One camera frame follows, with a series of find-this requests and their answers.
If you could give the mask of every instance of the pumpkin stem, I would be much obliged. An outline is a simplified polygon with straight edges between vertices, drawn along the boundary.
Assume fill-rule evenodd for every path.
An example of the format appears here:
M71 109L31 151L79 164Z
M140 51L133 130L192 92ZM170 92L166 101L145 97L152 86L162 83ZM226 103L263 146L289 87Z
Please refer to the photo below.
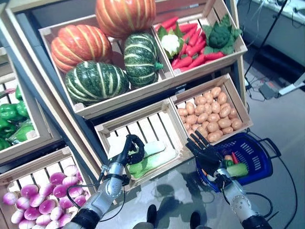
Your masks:
M157 71L157 70L160 70L160 69L163 68L163 64L161 64L161 63L159 63L159 62L156 62L156 63L154 64L154 67L155 67L155 69L156 69L156 71Z

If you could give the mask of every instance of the green pumpkin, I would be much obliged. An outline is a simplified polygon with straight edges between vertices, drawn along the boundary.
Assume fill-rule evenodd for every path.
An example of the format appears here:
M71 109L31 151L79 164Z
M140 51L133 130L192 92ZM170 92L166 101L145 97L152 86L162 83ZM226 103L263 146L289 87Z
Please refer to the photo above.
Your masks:
M121 68L94 61L84 61L69 71L65 84L73 102L86 106L116 97L129 88Z
M135 33L125 42L124 62L130 83L134 87L144 87L158 80L158 46L152 35Z

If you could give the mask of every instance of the gray floor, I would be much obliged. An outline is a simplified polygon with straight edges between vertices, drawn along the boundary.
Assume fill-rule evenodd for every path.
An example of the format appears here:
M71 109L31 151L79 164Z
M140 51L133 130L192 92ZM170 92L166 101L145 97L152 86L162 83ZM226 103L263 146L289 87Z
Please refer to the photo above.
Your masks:
M249 80L256 77L274 76L259 64L248 74ZM262 99L252 92L253 98ZM291 92L281 98L262 102L247 98L250 116L254 122L251 130L260 137L272 139L282 153L282 159L289 167L298 193L298 212L290 229L302 229L305 225L305 93ZM246 185L246 191L259 192L268 196L274 205L274 212L280 211L269 222L274 229L284 228L295 205L293 186L284 166L278 158L273 159L274 173L271 177ZM269 211L268 204L261 198L250 198L262 214ZM234 213L219 193L199 183L195 173L194 160L151 180L132 190L126 196L121 213L115 218L100 223L98 228L131 229L135 224L146 221L149 205L158 209L158 229L188 229L189 219L194 210L200 211L202 223L213 229L242 228ZM109 212L105 219L117 212Z

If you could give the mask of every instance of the person's shoe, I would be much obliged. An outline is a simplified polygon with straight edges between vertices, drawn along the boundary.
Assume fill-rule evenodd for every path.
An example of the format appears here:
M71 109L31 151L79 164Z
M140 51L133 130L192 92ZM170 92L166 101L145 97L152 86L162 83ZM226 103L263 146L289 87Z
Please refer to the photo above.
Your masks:
M194 211L191 215L190 227L191 229L195 229L200 225L200 215L198 212Z
M147 210L147 222L155 225L157 220L157 207L152 204L148 207Z

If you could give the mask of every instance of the orange pumpkin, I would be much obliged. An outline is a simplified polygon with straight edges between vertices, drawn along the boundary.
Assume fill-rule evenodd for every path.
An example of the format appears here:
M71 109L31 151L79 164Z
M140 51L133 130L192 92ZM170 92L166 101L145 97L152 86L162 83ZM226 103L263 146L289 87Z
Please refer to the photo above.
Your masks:
M51 55L64 73L83 61L109 62L112 47L105 34L89 25L61 28L51 43Z
M156 17L155 0L97 0L96 19L108 36L126 38L133 31L151 27Z

